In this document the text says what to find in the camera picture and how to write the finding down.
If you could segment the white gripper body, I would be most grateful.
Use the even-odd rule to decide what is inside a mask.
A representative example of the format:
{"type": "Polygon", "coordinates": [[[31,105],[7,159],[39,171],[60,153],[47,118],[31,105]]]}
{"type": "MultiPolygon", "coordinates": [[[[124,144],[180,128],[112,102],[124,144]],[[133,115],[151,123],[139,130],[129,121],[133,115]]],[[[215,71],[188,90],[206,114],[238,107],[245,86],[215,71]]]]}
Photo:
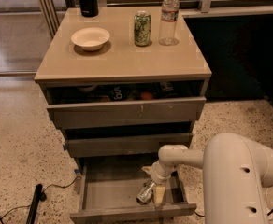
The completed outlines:
{"type": "Polygon", "coordinates": [[[165,165],[162,162],[155,162],[150,169],[151,180],[156,185],[164,184],[174,172],[174,167],[172,165],[165,165]]]}

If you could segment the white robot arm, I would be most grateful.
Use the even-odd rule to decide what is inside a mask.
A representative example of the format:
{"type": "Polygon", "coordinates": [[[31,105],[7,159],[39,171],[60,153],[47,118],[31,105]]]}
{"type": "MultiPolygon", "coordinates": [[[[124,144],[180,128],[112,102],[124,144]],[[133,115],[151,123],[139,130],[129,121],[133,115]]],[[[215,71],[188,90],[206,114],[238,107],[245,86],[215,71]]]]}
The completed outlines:
{"type": "Polygon", "coordinates": [[[272,148],[220,133],[203,150],[164,145],[143,170],[162,185],[182,164],[202,170],[205,224],[269,224],[263,189],[273,187],[272,148]]]}

